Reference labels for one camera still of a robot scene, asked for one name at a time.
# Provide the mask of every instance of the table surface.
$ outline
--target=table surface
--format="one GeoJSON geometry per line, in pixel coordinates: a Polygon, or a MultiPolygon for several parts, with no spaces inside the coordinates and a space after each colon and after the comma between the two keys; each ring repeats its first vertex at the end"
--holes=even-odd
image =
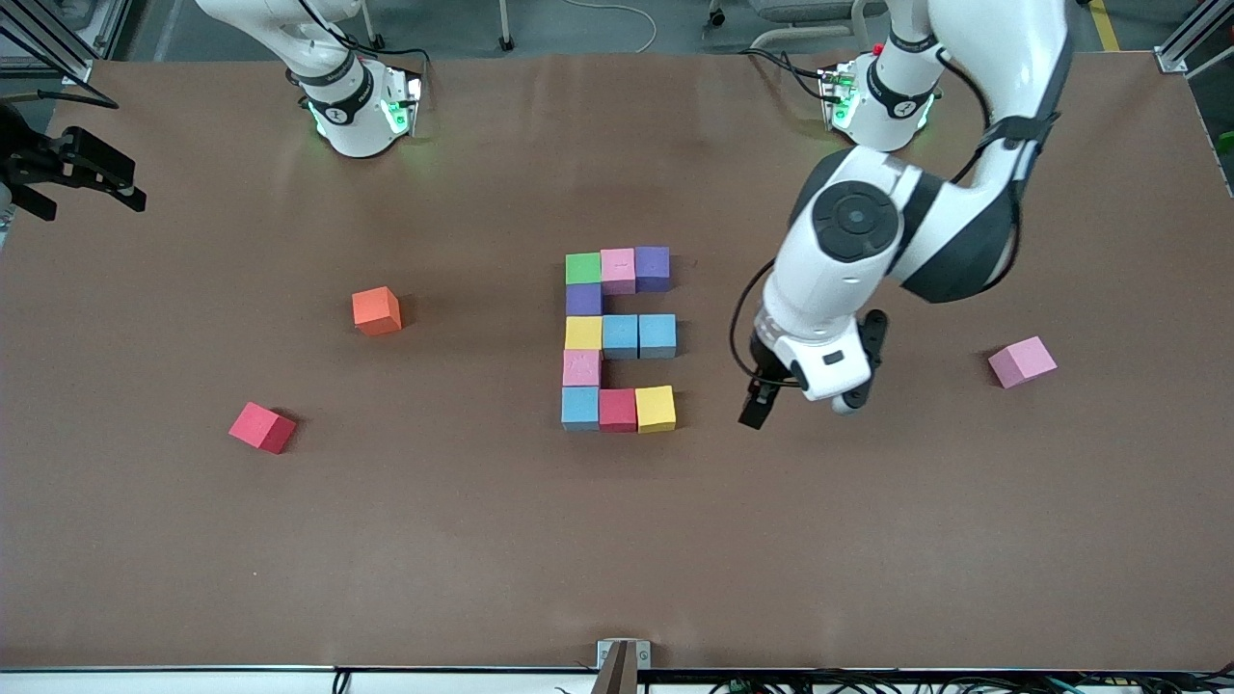
{"type": "MultiPolygon", "coordinates": [[[[859,416],[737,425],[733,301],[844,146],[745,57],[436,64],[347,161],[274,63],[101,64],[64,104],[149,209],[54,190],[0,254],[4,664],[1212,668],[1234,651],[1232,204],[1186,82],[1077,56],[997,290],[885,286],[859,416]],[[665,243],[680,430],[557,424],[563,256],[665,243]],[[410,325],[349,320],[389,285],[410,325]],[[1040,335],[1013,390],[983,357],[1040,335]],[[246,401],[301,425],[227,436],[246,401]]],[[[903,156],[980,135],[948,75],[903,156]]]]}

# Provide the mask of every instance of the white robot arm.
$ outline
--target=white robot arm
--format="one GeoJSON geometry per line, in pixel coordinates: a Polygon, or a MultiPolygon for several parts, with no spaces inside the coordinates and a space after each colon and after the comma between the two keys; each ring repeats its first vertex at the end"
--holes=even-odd
{"type": "MultiPolygon", "coordinates": [[[[893,36],[905,37],[903,22],[909,21],[914,38],[926,33],[917,43],[929,43],[929,61],[939,64],[937,52],[945,49],[966,68],[988,100],[992,125],[981,138],[969,188],[864,144],[818,163],[790,215],[750,337],[756,368],[740,421],[755,429],[782,385],[800,385],[808,400],[832,399],[842,414],[864,405],[887,321],[881,311],[870,311],[859,324],[856,311],[885,275],[927,301],[943,303],[993,286],[1014,262],[1019,199],[1058,116],[1071,63],[1064,0],[888,5],[893,36]],[[795,380],[786,382],[789,377],[795,380]]],[[[890,56],[911,65],[918,88],[929,83],[917,93],[928,95],[938,73],[924,70],[924,58],[888,49],[872,64],[865,62],[868,74],[882,75],[879,63],[890,56]]],[[[884,83],[897,84],[887,72],[884,83]]],[[[895,107],[886,105],[869,100],[856,116],[870,114],[875,125],[861,131],[854,121],[853,130],[877,132],[881,122],[897,141],[907,132],[907,142],[916,120],[905,131],[903,120],[887,117],[895,107]]]]}
{"type": "Polygon", "coordinates": [[[420,75],[362,57],[338,40],[343,33],[333,22],[354,17],[360,0],[197,0],[197,5],[286,63],[288,78],[308,96],[317,132],[341,154],[371,157],[413,127],[420,75]]]}

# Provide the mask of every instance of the orange cube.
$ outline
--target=orange cube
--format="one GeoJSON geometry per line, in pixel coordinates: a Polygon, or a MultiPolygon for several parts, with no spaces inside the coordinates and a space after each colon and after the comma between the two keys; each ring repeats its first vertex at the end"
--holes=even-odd
{"type": "Polygon", "coordinates": [[[355,327],[369,337],[402,330],[399,298],[389,286],[352,294],[352,316],[355,319],[355,327]]]}

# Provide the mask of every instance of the cube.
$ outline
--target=cube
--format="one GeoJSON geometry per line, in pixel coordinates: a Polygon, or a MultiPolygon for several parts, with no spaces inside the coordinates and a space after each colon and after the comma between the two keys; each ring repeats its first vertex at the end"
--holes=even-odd
{"type": "Polygon", "coordinates": [[[637,291],[668,291],[669,247],[639,246],[634,248],[634,289],[637,291]]]}
{"type": "Polygon", "coordinates": [[[605,299],[600,284],[566,284],[565,315],[598,316],[605,312],[605,299]]]}
{"type": "Polygon", "coordinates": [[[673,406],[673,387],[638,388],[634,390],[638,410],[638,432],[673,431],[677,427],[677,411],[673,406]]]}
{"type": "Polygon", "coordinates": [[[603,316],[603,346],[606,359],[638,358],[638,316],[603,316]]]}
{"type": "Polygon", "coordinates": [[[295,430],[296,422],[257,403],[248,403],[227,433],[254,448],[278,454],[286,447],[295,430]]]}
{"type": "Polygon", "coordinates": [[[633,294],[636,280],[633,248],[600,252],[600,285],[605,294],[633,294]]]}
{"type": "Polygon", "coordinates": [[[561,429],[566,431],[600,431],[600,389],[561,389],[561,429]]]}
{"type": "Polygon", "coordinates": [[[638,316],[638,358],[671,359],[677,356],[677,316],[643,314],[638,316]]]}
{"type": "Polygon", "coordinates": [[[600,391],[600,431],[612,433],[638,431],[638,408],[633,388],[600,391]]]}
{"type": "Polygon", "coordinates": [[[399,298],[389,286],[352,294],[352,317],[355,319],[355,327],[369,337],[402,330],[399,298]]]}
{"type": "Polygon", "coordinates": [[[565,284],[600,284],[600,253],[566,256],[565,284]]]}
{"type": "Polygon", "coordinates": [[[561,385],[591,385],[600,388],[600,351],[563,351],[561,385]]]}
{"type": "Polygon", "coordinates": [[[603,349],[603,330],[600,316],[565,316],[565,348],[603,349]]]}
{"type": "Polygon", "coordinates": [[[990,357],[990,366],[1003,388],[1019,385],[1058,368],[1040,337],[1029,337],[1003,347],[990,357]]]}

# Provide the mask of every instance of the yellow cube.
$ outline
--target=yellow cube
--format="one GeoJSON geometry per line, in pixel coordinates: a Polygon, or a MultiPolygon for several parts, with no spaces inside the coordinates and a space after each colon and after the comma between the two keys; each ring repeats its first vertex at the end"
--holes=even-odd
{"type": "Polygon", "coordinates": [[[566,316],[566,349],[603,349],[603,319],[600,316],[566,316]]]}
{"type": "Polygon", "coordinates": [[[673,431],[677,427],[677,411],[673,406],[673,387],[636,388],[634,406],[638,409],[638,432],[673,431]]]}

